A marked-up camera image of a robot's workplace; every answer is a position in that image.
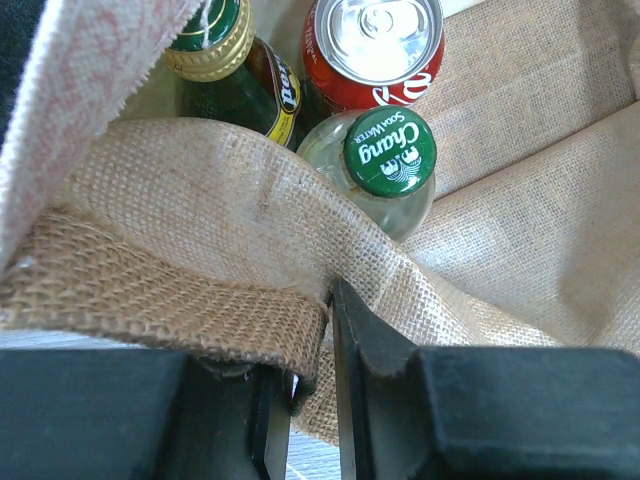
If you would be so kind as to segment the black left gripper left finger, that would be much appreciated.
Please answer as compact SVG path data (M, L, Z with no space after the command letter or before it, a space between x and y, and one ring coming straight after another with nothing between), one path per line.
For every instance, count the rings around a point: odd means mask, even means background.
M281 479L293 376L152 349L3 350L5 479Z

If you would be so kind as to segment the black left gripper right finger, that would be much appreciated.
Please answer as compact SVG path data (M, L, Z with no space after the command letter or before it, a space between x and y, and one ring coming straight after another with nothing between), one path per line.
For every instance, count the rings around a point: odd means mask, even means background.
M419 346L332 288L346 479L635 479L639 360L607 348Z

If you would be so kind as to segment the tan jute canvas bag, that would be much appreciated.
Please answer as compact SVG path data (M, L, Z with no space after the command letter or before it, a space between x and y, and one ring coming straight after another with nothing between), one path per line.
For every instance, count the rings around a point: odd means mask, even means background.
M421 345L639 349L639 5L484 1L414 105L438 158L393 241L295 153L181 114L198 1L46 1L1 140L1 326L256 361L338 436L330 285Z

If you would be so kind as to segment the clear soda water bottle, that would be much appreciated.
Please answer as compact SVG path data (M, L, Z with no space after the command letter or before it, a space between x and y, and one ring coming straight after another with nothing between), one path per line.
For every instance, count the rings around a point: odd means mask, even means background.
M433 203L436 141L409 108L335 114L311 130L297 154L397 242L417 230Z

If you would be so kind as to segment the red cola can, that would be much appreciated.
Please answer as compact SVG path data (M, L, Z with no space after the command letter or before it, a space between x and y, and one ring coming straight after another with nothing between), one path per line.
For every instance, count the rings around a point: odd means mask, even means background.
M411 106L433 83L444 47L438 1L316 1L301 40L308 97L323 118Z

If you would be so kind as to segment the dark green glass bottle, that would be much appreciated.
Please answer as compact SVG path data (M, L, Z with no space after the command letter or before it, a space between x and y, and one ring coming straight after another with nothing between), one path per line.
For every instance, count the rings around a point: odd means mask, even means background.
M249 2L204 2L165 62L183 80L183 116L239 125L292 151L304 139L300 81L256 35Z

